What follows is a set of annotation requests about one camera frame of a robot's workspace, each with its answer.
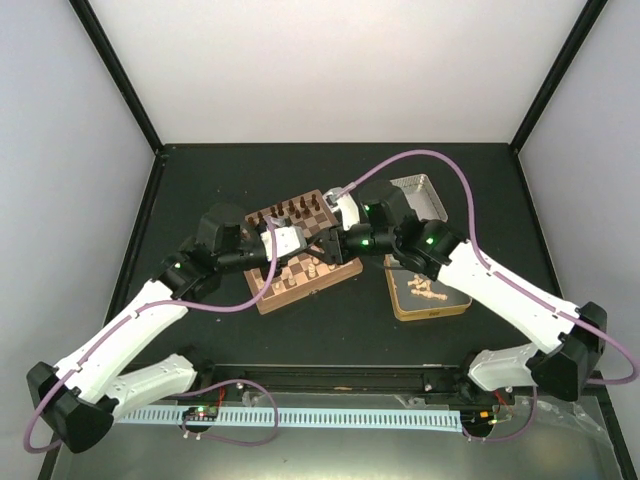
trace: robotic arm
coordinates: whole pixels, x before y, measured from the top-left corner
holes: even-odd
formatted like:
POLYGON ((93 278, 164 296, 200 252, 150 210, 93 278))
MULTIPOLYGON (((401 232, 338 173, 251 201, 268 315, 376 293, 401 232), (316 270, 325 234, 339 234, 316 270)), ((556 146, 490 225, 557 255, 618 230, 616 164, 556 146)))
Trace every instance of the robotic arm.
MULTIPOLYGON (((332 202, 335 197, 330 191, 327 200, 332 209, 341 211, 342 225, 309 239, 297 227, 276 225, 279 265, 301 251, 328 264, 391 254, 404 268, 467 293, 531 340, 522 347, 473 356, 465 373, 476 385, 493 391, 537 384, 563 400, 578 398, 602 354, 603 342, 557 313, 570 312, 604 331, 604 310, 592 303, 578 309, 543 292, 474 251, 444 222, 419 220, 402 191, 388 181, 362 188, 366 224, 354 217, 357 207, 354 211, 350 196, 332 202)), ((237 207, 214 206, 202 218, 197 235, 165 260, 158 274, 104 329, 55 366, 40 362, 29 371, 34 405, 40 408, 46 403, 42 418, 77 453, 95 445, 114 421, 130 411, 188 391, 198 369, 188 354, 119 374, 161 331, 187 314, 186 306, 170 301, 200 301, 219 287, 226 273, 262 268, 264 274, 272 247, 264 224, 254 229, 237 207), (42 402, 54 385, 59 387, 55 395, 42 402)))

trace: black tabletop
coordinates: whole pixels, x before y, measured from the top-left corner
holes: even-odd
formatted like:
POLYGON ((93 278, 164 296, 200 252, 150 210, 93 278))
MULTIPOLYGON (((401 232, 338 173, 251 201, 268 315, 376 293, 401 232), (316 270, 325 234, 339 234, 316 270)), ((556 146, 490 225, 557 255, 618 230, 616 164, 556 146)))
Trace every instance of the black tabletop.
MULTIPOLYGON (((553 291, 554 277, 536 230, 518 159, 506 144, 270 144, 169 147, 128 291, 131 299, 161 260, 192 235, 217 202, 255 211, 301 193, 344 186, 378 162, 413 148, 453 158, 473 189, 481 248, 533 284, 553 291)), ((462 187, 438 160, 415 157, 376 178, 426 173, 449 214, 468 233, 462 187)), ((512 347, 527 339, 478 302, 463 315, 400 322, 382 270, 366 260, 357 277, 267 315, 190 312, 138 357, 153 363, 195 345, 217 364, 457 365, 472 351, 512 347)), ((207 303, 250 297, 242 274, 223 279, 207 303)))

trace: wooden chess board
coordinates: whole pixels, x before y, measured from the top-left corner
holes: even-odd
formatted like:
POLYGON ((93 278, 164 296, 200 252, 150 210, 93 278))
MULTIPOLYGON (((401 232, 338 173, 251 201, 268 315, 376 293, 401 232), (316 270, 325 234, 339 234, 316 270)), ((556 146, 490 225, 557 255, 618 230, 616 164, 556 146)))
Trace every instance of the wooden chess board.
MULTIPOLYGON (((255 223, 260 217, 268 215, 289 218, 292 225, 302 228, 305 238, 323 228, 338 224, 319 190, 250 213, 246 219, 249 223, 255 223)), ((262 315, 272 312, 360 272, 362 263, 358 259, 345 265, 327 265, 307 253, 302 253, 289 260, 281 275, 273 279, 264 297, 257 303, 258 311, 262 315)), ((251 293, 256 295, 264 286, 260 269, 247 271, 244 275, 251 293)))

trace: black frame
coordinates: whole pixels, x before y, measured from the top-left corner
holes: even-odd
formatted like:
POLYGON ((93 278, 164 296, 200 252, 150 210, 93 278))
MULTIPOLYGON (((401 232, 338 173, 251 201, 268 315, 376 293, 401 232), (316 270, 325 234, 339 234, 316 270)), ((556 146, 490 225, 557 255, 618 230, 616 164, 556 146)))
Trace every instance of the black frame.
MULTIPOLYGON (((166 160, 168 155, 165 153, 166 145, 163 144, 158 136, 149 116, 147 115, 142 102, 135 92, 133 85, 131 84, 122 64, 120 63, 116 52, 114 51, 111 43, 100 25, 91 3, 89 0, 69 0, 75 10, 78 18, 82 22, 89 38, 93 42, 96 50, 100 54, 107 70, 112 76, 116 86, 121 92, 125 102, 129 106, 131 113, 136 119, 140 129, 145 135, 149 146, 155 153, 155 161, 149 176, 140 210, 138 212, 131 239, 127 247, 125 258, 123 260, 122 268, 120 270, 113 297, 109 305, 106 320, 113 318, 117 314, 125 303, 128 286, 131 281, 131 275, 133 273, 133 267, 135 259, 138 256, 142 238, 144 237, 148 219, 151 215, 154 199, 164 173, 166 160)), ((517 133, 510 143, 510 147, 514 153, 514 158, 517 161, 518 173, 527 194, 528 206, 532 214, 532 218, 535 221, 535 227, 538 237, 541 239, 541 244, 544 245, 545 258, 549 271, 551 272, 554 283, 554 294, 561 296, 560 285, 551 262, 549 251, 546 248, 544 242, 544 236, 540 222, 535 212, 533 200, 531 198, 529 189, 526 188, 526 180, 524 172, 522 170, 521 162, 519 161, 518 154, 525 142, 529 138, 531 132, 535 128, 538 120, 542 116, 547 104, 552 98, 555 90, 562 81, 565 73, 569 69, 573 59, 580 50, 584 40, 589 34, 591 28, 597 21, 600 13, 607 4, 607 0, 587 0, 582 12, 576 20, 571 32, 562 46, 558 56, 556 57, 551 69, 549 70, 543 84, 541 85, 534 101, 529 107, 527 114, 525 115, 522 123, 520 124, 517 133)), ((622 470, 623 477, 625 479, 637 479, 636 472, 631 462, 631 456, 626 447, 620 425, 616 417, 615 411, 611 404, 608 391, 604 386, 589 386, 585 389, 585 395, 593 395, 598 398, 602 414, 604 416, 606 427, 609 432, 609 437, 614 445, 615 454, 618 459, 618 463, 622 470)), ((42 471, 39 478, 50 478, 55 464, 56 452, 50 452, 47 455, 42 471)))

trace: white wall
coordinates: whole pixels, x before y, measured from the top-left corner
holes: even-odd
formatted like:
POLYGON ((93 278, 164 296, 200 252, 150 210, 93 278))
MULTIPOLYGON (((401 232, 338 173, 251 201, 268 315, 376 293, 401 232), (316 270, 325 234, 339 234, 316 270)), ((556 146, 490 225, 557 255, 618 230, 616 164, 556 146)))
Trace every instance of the white wall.
MULTIPOLYGON (((0 465, 22 450, 25 374, 104 319, 153 155, 66 0, 0 9, 0 465)), ((34 443, 51 438, 41 425, 34 443)))
POLYGON ((92 0, 165 142, 508 142, 585 0, 92 0))
MULTIPOLYGON (((640 2, 604 9, 522 158, 565 295, 609 312, 609 333, 640 357, 640 2)), ((609 348, 606 377, 626 375, 609 348)), ((640 381, 610 387, 640 471, 640 381)))

